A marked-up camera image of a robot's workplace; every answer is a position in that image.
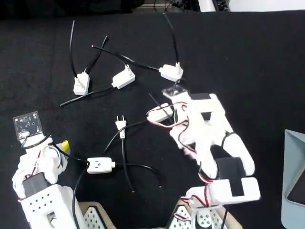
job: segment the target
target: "robotic hand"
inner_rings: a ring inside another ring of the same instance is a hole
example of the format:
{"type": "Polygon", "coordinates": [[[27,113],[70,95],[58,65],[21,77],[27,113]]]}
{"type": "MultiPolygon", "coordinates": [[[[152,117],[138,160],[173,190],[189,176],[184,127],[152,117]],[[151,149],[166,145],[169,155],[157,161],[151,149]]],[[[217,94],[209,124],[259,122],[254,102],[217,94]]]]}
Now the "robotic hand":
{"type": "MultiPolygon", "coordinates": [[[[54,144],[42,132],[37,112],[14,118],[17,138],[26,154],[20,157],[12,182],[23,212],[32,229],[76,229],[72,213],[73,190],[57,183],[70,154],[68,141],[54,144]]],[[[79,229],[87,228],[77,200],[75,216],[79,229]]]]}
{"type": "Polygon", "coordinates": [[[204,187],[193,187],[182,200],[193,210],[236,204],[260,198],[253,159],[234,133],[215,94],[189,94],[180,85],[163,90],[171,99],[174,120],[170,135],[185,154],[196,159],[204,187]],[[230,156],[214,160],[211,146],[221,146],[230,156]]]}

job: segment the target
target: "small black circuit board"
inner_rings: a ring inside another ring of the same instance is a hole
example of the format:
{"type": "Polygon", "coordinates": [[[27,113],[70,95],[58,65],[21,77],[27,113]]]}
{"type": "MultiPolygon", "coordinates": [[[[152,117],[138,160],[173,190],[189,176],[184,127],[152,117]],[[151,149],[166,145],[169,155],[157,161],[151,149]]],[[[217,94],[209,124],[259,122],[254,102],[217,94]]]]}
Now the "small black circuit board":
{"type": "Polygon", "coordinates": [[[13,120],[18,140],[42,133],[37,111],[14,117],[13,120]]]}

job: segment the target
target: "screen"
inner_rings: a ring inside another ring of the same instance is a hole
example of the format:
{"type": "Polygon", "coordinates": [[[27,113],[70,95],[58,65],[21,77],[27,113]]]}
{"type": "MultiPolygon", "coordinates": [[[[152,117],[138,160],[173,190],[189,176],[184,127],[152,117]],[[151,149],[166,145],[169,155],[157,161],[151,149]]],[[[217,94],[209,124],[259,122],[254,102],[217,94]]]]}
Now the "screen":
{"type": "Polygon", "coordinates": [[[297,180],[295,186],[288,194],[287,199],[305,205],[305,170],[303,170],[301,176],[297,180]]]}

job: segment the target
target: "black fabric surface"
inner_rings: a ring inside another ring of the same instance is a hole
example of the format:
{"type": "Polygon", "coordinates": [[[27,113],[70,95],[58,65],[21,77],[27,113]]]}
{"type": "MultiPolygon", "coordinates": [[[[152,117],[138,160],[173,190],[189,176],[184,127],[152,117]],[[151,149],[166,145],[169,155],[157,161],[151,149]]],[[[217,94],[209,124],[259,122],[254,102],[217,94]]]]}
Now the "black fabric surface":
{"type": "MultiPolygon", "coordinates": [[[[281,190],[284,130],[305,132],[304,11],[277,13],[170,14],[175,28],[184,77],[192,93],[216,93],[234,131],[243,139],[255,165],[262,198],[230,206],[230,212],[250,228],[282,228],[281,190]]],[[[74,98],[68,46],[72,19],[0,22],[0,204],[1,228],[26,228],[26,219],[11,187],[19,157],[12,118],[39,111],[45,134],[55,142],[68,139],[79,157],[100,156],[116,133],[115,117],[128,123],[144,120],[160,103],[161,90],[172,83],[156,72],[132,67],[136,82],[66,107],[74,98]]],[[[106,34],[106,47],[135,60],[160,67],[174,64],[170,33],[161,14],[75,18],[73,55],[77,72],[96,54],[106,34]]],[[[116,58],[102,53],[91,72],[92,90],[107,88],[123,69],[116,58]]],[[[163,189],[140,168],[129,169],[138,195],[130,193],[123,171],[85,175],[79,201],[100,202],[118,228],[165,226],[175,203],[194,186],[202,185],[195,162],[178,150],[168,131],[144,125],[126,131],[131,163],[159,169],[163,189]]],[[[122,161],[119,139],[107,155],[122,161]]],[[[74,187],[82,165],[69,160],[59,183],[74,187]]]]}

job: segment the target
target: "white plug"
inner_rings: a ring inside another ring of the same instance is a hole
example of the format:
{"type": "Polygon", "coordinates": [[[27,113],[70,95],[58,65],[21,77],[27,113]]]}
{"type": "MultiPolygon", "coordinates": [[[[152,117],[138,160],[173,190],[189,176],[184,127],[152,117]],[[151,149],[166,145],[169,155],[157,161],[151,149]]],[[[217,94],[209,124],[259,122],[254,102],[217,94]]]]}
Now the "white plug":
{"type": "Polygon", "coordinates": [[[89,174],[110,173],[115,168],[115,162],[110,157],[89,157],[87,172],[89,174]]]}
{"type": "Polygon", "coordinates": [[[122,87],[132,83],[134,80],[134,73],[130,69],[129,65],[125,65],[125,69],[112,78],[112,86],[121,89],[122,87]]]}
{"type": "Polygon", "coordinates": [[[165,64],[159,69],[161,76],[167,80],[176,82],[181,79],[183,75],[183,69],[180,67],[180,63],[176,63],[176,66],[165,64]]]}
{"type": "MultiPolygon", "coordinates": [[[[124,119],[124,116],[122,115],[122,120],[119,120],[119,117],[116,116],[116,122],[115,125],[118,128],[118,130],[121,130],[123,127],[126,126],[126,120],[124,119]]],[[[125,138],[125,130],[120,131],[120,138],[125,138]]]]}
{"type": "Polygon", "coordinates": [[[160,109],[160,107],[157,106],[148,113],[147,118],[149,119],[149,121],[159,123],[159,122],[162,122],[163,120],[167,119],[168,116],[171,117],[173,115],[173,110],[168,106],[168,103],[162,104],[161,107],[166,107],[166,108],[160,109]]]}
{"type": "Polygon", "coordinates": [[[88,88],[89,88],[89,75],[85,72],[81,74],[77,74],[77,78],[74,78],[75,83],[74,83],[74,94],[76,95],[85,95],[88,93],[88,88]]]}

